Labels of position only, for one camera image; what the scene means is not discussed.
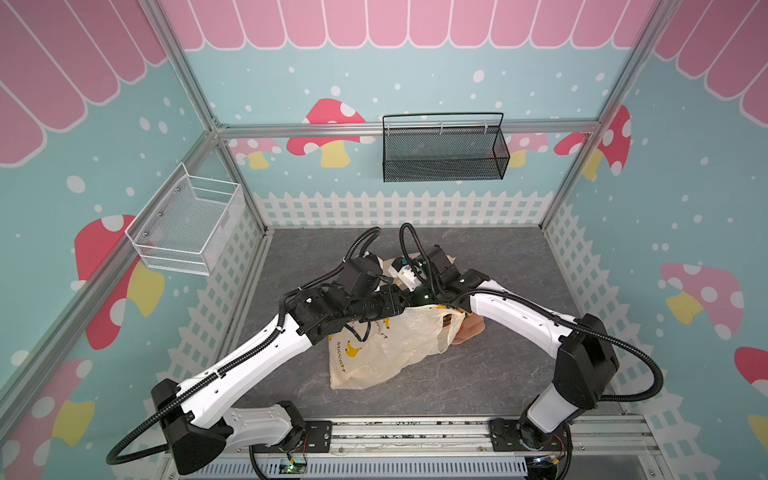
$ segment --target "mesh basket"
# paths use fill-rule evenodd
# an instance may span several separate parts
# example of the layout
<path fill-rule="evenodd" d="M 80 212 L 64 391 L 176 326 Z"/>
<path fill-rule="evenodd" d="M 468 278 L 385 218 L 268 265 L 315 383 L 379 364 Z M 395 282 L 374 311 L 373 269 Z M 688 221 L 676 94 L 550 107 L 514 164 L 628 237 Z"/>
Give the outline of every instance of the mesh basket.
<path fill-rule="evenodd" d="M 210 275 L 244 210 L 239 184 L 180 164 L 125 234 L 150 268 Z"/>
<path fill-rule="evenodd" d="M 416 116 L 430 121 L 414 121 Z M 500 180 L 509 163 L 501 113 L 385 115 L 385 182 Z"/>

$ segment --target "robotic arm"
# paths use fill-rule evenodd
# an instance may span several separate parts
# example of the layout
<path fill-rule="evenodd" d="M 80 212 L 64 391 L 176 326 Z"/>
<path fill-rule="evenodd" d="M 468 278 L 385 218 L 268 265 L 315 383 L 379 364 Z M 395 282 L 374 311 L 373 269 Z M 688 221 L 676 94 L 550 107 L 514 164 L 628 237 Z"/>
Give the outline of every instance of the robotic arm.
<path fill-rule="evenodd" d="M 405 254 L 402 235 L 406 227 L 419 247 L 420 254 L 413 259 Z M 508 292 L 483 273 L 460 273 L 439 246 L 426 253 L 410 224 L 400 232 L 404 256 L 395 259 L 388 270 L 401 280 L 403 288 L 391 283 L 391 278 L 382 276 L 381 260 L 366 252 L 379 231 L 375 227 L 358 238 L 334 271 L 285 295 L 275 318 L 230 355 L 180 384 L 169 379 L 158 383 L 152 389 L 157 413 L 118 443 L 107 462 L 130 462 L 170 449 L 179 473 L 186 475 L 213 461 L 227 447 L 264 444 L 285 452 L 294 450 L 304 441 L 306 424 L 290 402 L 247 411 L 232 405 L 278 366 L 326 336 L 350 328 L 349 323 L 368 323 L 370 328 L 370 322 L 399 315 L 409 306 L 448 304 L 477 313 L 530 339 L 556 359 L 552 383 L 512 431 L 494 432 L 492 424 L 494 435 L 504 436 L 515 449 L 542 449 L 555 429 L 593 409 L 601 399 L 637 401 L 660 391 L 663 378 L 653 360 L 608 336 L 598 318 L 576 319 L 556 313 Z M 352 258 L 366 238 L 360 256 Z M 603 396 L 618 369 L 611 343 L 645 356 L 641 359 L 650 362 L 651 370 L 658 369 L 650 389 L 627 398 Z M 119 455 L 155 422 L 161 424 L 166 445 Z"/>

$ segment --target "plastic bag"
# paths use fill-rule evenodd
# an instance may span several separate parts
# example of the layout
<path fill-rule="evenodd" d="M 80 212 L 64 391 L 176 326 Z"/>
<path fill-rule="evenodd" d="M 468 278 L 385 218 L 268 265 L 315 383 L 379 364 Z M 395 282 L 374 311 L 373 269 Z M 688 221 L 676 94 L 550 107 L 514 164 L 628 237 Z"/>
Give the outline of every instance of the plastic bag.
<path fill-rule="evenodd" d="M 361 343 L 347 329 L 329 338 L 332 389 L 367 389 L 386 382 L 427 355 L 447 350 L 464 313 L 442 305 L 407 308 L 402 315 L 371 322 Z M 350 324 L 361 337 L 366 325 Z"/>

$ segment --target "black mounting plate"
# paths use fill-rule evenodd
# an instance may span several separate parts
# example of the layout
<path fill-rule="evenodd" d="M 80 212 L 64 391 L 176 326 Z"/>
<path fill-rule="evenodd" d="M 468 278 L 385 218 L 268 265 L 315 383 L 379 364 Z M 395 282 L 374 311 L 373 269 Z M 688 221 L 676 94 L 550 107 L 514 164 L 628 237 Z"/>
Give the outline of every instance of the black mounting plate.
<path fill-rule="evenodd" d="M 517 419 L 493 419 L 488 423 L 494 452 L 529 452 L 535 455 L 538 452 L 556 452 L 563 449 L 563 445 L 560 445 L 560 442 L 554 437 L 557 435 L 561 439 L 564 438 L 562 425 L 552 432 L 551 448 L 545 446 L 538 451 L 530 450 L 523 445 L 517 426 Z"/>
<path fill-rule="evenodd" d="M 307 422 L 306 423 L 306 452 L 307 453 L 328 453 L 331 447 L 331 433 L 333 431 L 333 422 Z M 301 445 L 294 455 L 300 455 L 304 451 Z M 254 453 L 283 453 L 275 446 L 254 445 Z"/>

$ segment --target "gray floor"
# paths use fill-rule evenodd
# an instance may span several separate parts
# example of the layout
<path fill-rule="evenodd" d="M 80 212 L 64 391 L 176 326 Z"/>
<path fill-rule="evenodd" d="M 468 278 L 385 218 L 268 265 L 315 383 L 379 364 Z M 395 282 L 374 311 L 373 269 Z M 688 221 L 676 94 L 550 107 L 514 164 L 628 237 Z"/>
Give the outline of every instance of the gray floor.
<path fill-rule="evenodd" d="M 331 270 L 359 229 L 277 230 L 239 343 L 275 315 L 280 294 Z M 398 256 L 398 230 L 386 228 L 370 250 Z M 475 268 L 501 285 L 553 310 L 577 314 L 568 288 L 538 228 L 422 228 L 459 270 Z M 527 339 L 487 320 L 483 333 L 406 367 L 365 390 L 331 390 L 328 340 L 283 364 L 235 406 L 290 400 L 305 417 L 338 415 L 516 415 L 552 380 L 554 360 Z M 592 413 L 616 414 L 609 403 Z"/>

